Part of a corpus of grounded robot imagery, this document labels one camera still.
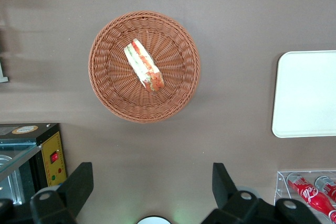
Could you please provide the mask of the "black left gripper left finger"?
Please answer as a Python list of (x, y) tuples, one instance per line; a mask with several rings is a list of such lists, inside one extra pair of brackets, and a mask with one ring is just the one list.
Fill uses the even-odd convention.
[(57, 189), (38, 192), (30, 201), (34, 223), (76, 223), (93, 191), (91, 162), (81, 163)]

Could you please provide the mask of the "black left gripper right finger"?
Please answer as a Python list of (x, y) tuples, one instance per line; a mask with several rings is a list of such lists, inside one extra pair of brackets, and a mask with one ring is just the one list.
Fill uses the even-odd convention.
[(274, 206), (238, 190), (222, 163), (213, 164), (212, 191), (217, 208), (202, 223), (278, 223)]

